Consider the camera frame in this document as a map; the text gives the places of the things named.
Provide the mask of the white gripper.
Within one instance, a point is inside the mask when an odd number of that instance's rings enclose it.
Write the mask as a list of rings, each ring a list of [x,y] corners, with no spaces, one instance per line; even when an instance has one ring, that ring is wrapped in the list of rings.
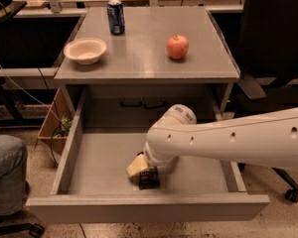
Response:
[[[156,167],[162,174],[170,174],[178,162],[178,157],[160,155],[148,143],[145,144],[143,153],[138,155],[127,167],[127,173],[130,178],[147,171],[150,166]]]

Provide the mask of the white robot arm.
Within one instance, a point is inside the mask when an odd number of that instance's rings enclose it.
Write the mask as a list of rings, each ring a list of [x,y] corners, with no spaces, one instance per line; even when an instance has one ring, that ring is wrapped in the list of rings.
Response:
[[[148,130],[127,173],[134,177],[180,156],[298,172],[298,108],[199,124],[190,108],[176,104]]]

